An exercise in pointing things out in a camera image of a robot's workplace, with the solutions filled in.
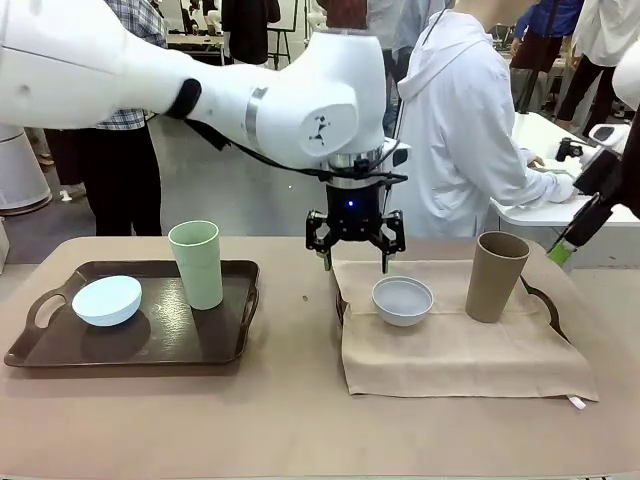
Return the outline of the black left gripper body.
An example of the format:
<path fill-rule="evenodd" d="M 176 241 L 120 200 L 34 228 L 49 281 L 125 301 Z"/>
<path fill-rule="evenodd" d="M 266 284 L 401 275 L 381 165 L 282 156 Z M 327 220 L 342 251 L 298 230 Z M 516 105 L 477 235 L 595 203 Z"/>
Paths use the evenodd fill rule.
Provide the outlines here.
<path fill-rule="evenodd" d="M 382 233 L 382 187 L 326 187 L 328 241 L 386 241 Z"/>

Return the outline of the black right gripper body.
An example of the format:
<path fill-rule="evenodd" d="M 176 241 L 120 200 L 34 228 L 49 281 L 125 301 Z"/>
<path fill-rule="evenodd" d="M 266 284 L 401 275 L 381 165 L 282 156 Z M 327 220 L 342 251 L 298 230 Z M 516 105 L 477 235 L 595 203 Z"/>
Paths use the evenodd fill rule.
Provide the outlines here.
<path fill-rule="evenodd" d="M 603 201 L 620 201 L 621 157 L 610 150 L 601 150 L 575 180 L 574 187 L 586 196 L 599 197 Z"/>

